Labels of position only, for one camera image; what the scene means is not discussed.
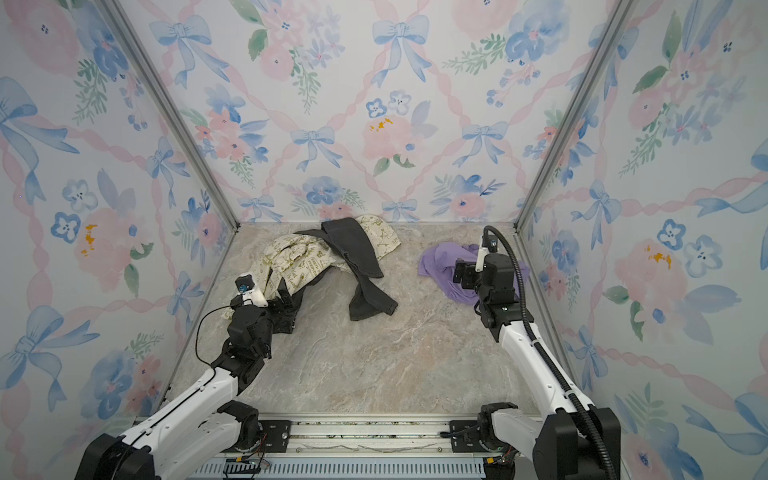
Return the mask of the purple cloth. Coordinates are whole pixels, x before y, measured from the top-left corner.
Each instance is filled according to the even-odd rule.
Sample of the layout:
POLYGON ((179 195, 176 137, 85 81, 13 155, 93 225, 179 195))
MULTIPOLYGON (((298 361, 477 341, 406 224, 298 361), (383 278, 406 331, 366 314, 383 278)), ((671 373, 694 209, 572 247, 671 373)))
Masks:
MULTIPOLYGON (((419 261, 418 274, 431 277, 443 291, 446 297, 455 302, 474 305, 480 303, 478 295, 472 291, 455 284, 452 281, 455 263, 457 260, 475 262, 479 245, 460 245, 454 242, 444 242, 428 248, 419 261)), ((516 291, 521 299, 522 283, 518 279, 526 280, 528 267, 519 261, 516 271, 516 291)))

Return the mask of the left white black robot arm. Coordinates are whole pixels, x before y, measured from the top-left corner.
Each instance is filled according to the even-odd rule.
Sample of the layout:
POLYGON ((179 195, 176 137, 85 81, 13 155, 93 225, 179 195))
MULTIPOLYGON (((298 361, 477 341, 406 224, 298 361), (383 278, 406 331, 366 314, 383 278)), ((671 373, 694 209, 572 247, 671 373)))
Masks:
POLYGON ((228 337, 208 371, 141 423, 93 440, 76 478, 185 479, 226 451, 256 472, 265 454, 286 452, 290 421, 263 422, 239 396, 271 359, 273 335, 292 333, 303 294, 281 283, 276 298, 264 300, 248 275, 236 286, 228 337))

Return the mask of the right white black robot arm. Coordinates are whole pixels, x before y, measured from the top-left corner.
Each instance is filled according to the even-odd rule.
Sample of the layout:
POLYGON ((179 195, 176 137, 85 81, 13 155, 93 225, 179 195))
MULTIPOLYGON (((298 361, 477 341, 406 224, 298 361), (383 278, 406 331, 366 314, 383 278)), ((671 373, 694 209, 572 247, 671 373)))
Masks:
POLYGON ((618 418, 576 386, 545 344, 525 305, 516 260, 480 250, 476 261, 456 262, 453 281, 477 294, 483 326, 519 368, 539 415, 510 402, 491 403, 473 426, 454 427, 446 437, 475 440, 498 465, 522 456, 540 479, 620 478, 618 418))

